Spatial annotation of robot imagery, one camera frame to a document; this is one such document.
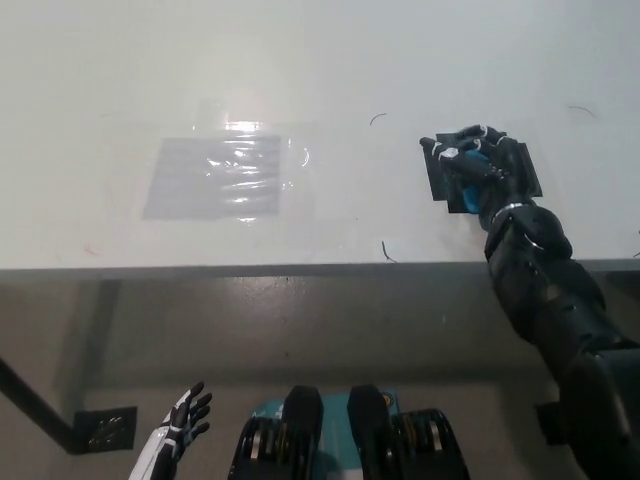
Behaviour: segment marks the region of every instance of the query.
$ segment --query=robotic hand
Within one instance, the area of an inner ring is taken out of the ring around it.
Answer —
[[[560,221],[527,194],[517,142],[477,125],[454,145],[420,143],[478,192],[493,289],[559,386],[559,402],[538,410],[548,443],[568,443],[591,479],[640,478],[640,348],[607,318]]]
[[[198,383],[176,402],[164,421],[156,428],[134,467],[129,480],[171,480],[185,450],[201,433],[209,430],[209,423],[198,424],[211,410],[211,393],[195,401],[204,384]]]
[[[480,224],[485,230],[500,209],[533,204],[516,140],[483,125],[465,128],[455,136],[454,145],[426,137],[420,144],[425,151],[431,151],[443,169],[457,175],[464,187],[474,188],[478,194]]]

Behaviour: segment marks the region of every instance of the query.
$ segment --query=table surface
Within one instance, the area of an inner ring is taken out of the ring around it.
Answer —
[[[418,144],[474,123],[528,144],[576,258],[637,268],[639,14],[633,0],[4,2],[0,271],[384,264],[383,241],[401,264],[481,262],[485,234],[432,201]],[[250,138],[264,163],[233,162],[229,142]]]

